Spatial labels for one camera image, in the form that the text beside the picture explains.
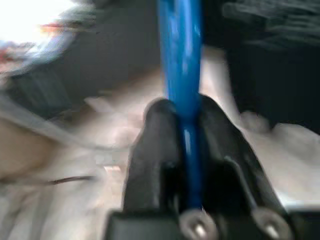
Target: blue pipe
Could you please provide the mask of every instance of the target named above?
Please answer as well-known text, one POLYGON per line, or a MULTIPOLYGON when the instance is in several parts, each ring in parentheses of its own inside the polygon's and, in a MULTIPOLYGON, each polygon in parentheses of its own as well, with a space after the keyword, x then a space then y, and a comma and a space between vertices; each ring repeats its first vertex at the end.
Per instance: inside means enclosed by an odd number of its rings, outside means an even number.
POLYGON ((162 63, 167 97, 180 121, 188 184, 188 207, 202 208, 202 175, 198 153, 200 59, 202 45, 199 0, 158 0, 162 63))

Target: blue rod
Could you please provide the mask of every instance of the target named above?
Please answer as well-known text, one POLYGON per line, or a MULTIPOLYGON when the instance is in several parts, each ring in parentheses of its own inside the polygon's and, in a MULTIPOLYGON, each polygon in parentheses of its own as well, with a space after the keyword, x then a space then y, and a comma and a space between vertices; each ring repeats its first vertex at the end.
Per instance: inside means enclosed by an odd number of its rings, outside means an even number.
POLYGON ((158 0, 161 53, 168 99, 180 120, 188 184, 188 207, 202 208, 202 175, 198 153, 200 59, 202 45, 199 0, 158 0))

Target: blue bar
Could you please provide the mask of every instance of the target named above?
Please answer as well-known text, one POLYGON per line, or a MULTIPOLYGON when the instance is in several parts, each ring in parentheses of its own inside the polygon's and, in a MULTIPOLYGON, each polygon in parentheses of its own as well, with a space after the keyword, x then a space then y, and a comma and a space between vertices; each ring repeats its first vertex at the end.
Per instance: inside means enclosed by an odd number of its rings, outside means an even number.
POLYGON ((167 96, 174 102, 180 119, 189 208, 202 208, 202 175, 196 127, 202 45, 200 4, 198 0, 158 0, 167 96))

